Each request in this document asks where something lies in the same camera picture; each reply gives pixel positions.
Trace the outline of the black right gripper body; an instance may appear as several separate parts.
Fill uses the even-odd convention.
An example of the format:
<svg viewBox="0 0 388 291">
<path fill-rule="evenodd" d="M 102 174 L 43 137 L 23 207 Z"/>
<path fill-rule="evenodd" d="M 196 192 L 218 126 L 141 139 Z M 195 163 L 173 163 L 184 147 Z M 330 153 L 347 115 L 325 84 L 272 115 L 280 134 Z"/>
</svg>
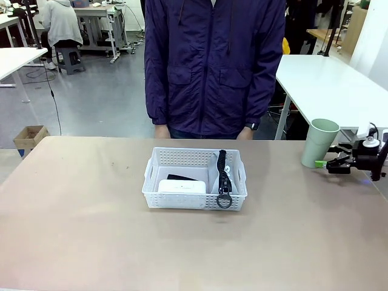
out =
<svg viewBox="0 0 388 291">
<path fill-rule="evenodd" d="M 358 170 L 376 170 L 383 161 L 379 156 L 380 142 L 377 139 L 358 140 L 352 149 L 353 160 Z"/>
</svg>

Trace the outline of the person's left hand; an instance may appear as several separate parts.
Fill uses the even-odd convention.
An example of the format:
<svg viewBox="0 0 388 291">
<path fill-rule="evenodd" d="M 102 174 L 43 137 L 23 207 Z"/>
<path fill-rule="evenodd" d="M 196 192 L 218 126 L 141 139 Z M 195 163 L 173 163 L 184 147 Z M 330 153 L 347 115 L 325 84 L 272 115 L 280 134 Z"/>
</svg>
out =
<svg viewBox="0 0 388 291">
<path fill-rule="evenodd" d="M 237 136 L 238 140 L 252 140 L 254 135 L 254 130 L 249 127 L 244 127 L 239 135 Z"/>
</svg>

